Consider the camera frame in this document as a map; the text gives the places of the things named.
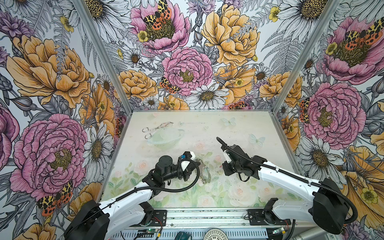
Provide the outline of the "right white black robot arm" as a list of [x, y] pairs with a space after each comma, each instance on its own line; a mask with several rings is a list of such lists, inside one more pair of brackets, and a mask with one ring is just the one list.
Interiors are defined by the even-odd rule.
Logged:
[[342, 232], [352, 205], [349, 199], [342, 195], [335, 182], [330, 179], [308, 179], [281, 169], [265, 158], [250, 158], [237, 145], [229, 147], [222, 144], [221, 149], [226, 159], [222, 164], [226, 176], [245, 175], [247, 180], [261, 180], [301, 198], [300, 202], [287, 202], [272, 197], [262, 212], [255, 216], [257, 219], [262, 219], [269, 225], [276, 225], [285, 220], [300, 220], [315, 223], [330, 234], [337, 235]]

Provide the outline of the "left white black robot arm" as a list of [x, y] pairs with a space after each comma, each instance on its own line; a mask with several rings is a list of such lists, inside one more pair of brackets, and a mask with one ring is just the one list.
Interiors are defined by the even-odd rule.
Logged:
[[[180, 193], [191, 189], [200, 175], [199, 165], [193, 152], [184, 152], [176, 164], [170, 156], [162, 156], [142, 181], [115, 198], [97, 203], [85, 203], [64, 232], [66, 240], [108, 240], [126, 227], [147, 225], [154, 208], [149, 200], [161, 192]], [[180, 189], [168, 189], [173, 179], [188, 181], [196, 171], [194, 181]]]

